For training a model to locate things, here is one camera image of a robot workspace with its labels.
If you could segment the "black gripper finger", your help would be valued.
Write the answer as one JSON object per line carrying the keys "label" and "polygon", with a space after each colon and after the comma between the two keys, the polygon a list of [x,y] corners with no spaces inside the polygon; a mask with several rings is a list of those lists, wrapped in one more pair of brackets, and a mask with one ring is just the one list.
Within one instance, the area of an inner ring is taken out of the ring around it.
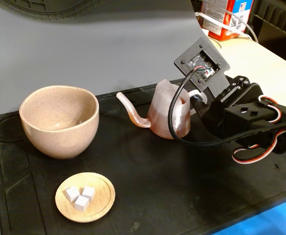
{"label": "black gripper finger", "polygon": [[208,111],[208,105],[200,100],[198,95],[191,97],[190,102],[199,116],[203,116]]}
{"label": "black gripper finger", "polygon": [[247,77],[236,76],[230,80],[229,86],[216,97],[215,101],[219,101],[222,104],[234,104],[249,84],[250,81]]}

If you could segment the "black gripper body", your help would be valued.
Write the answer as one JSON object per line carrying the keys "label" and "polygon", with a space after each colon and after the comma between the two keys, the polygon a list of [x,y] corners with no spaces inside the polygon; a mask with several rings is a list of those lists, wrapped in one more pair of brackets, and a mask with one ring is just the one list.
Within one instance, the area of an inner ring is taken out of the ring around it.
{"label": "black gripper body", "polygon": [[257,83],[251,83],[234,104],[222,104],[214,100],[201,120],[206,128],[219,138],[245,132],[251,120],[247,115],[253,109],[256,110],[255,103],[262,94],[260,86]]}

